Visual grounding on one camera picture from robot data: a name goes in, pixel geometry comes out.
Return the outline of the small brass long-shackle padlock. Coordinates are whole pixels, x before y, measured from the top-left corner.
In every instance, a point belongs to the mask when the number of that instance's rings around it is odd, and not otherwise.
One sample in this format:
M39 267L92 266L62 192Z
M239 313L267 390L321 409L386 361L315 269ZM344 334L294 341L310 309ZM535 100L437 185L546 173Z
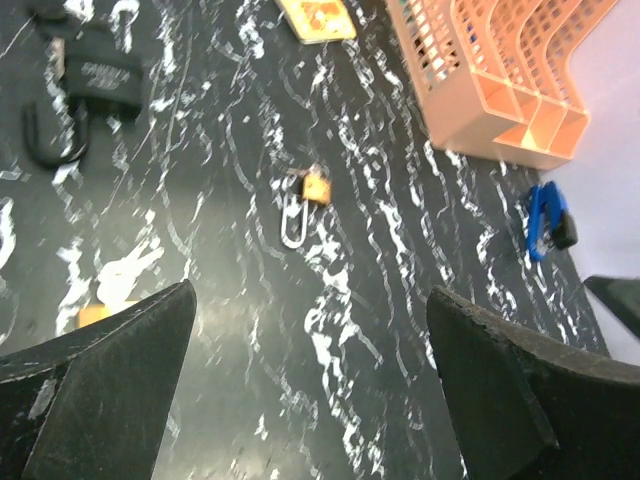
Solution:
M284 197L281 208L280 238L289 249L300 248L307 237L309 210L312 204L327 207L331 203L331 180L321 164L314 163L306 169L289 169L283 180ZM288 222L293 216L288 212L291 200L299 206L294 216L298 220L297 238L289 236Z

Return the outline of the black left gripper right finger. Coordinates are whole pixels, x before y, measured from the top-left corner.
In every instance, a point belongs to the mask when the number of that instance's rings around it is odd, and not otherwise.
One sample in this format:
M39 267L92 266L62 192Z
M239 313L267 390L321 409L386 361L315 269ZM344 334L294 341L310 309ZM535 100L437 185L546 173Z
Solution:
M443 288L426 321L472 479L636 479L639 369L508 322Z

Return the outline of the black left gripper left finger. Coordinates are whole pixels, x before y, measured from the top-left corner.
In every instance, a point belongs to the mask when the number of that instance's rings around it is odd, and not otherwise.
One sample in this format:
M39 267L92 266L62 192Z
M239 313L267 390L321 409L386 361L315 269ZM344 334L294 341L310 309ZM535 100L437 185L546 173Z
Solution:
M151 478L196 308L183 280L2 357L2 478Z

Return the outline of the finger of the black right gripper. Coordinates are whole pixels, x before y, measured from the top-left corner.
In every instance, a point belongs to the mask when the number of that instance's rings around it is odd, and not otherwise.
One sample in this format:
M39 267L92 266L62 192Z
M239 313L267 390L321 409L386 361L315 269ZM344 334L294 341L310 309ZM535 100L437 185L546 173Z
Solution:
M639 337L640 284L638 278L593 275L584 285L636 337Z

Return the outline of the black padlock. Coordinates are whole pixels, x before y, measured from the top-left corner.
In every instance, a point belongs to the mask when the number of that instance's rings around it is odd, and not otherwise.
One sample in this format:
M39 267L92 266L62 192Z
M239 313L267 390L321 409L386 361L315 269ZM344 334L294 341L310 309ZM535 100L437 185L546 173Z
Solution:
M66 153L42 148L36 104L29 102L22 110L24 145L34 163L56 169L86 155L93 117L137 119L143 109L144 70L139 55L116 47L107 23L97 19L83 22L62 1L28 1L26 8L55 52L55 73L66 93L73 137Z

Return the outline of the silver round-headed key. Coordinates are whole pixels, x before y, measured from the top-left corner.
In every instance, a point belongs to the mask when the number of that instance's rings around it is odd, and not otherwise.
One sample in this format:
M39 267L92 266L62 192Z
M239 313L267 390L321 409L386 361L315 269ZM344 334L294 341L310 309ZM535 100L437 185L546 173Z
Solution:
M164 254L163 247L152 248L149 244L137 245L128 255L106 263L97 275L97 298L104 305L113 307L124 305L132 293L142 272L159 260Z

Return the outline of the large brass padlock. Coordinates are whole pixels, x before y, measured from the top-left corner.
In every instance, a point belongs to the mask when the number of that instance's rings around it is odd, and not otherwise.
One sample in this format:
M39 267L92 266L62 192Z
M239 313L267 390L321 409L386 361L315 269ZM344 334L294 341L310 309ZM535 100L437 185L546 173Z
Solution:
M135 304L135 301L124 301L112 304L88 305L78 311L76 315L76 327L84 328L126 310Z

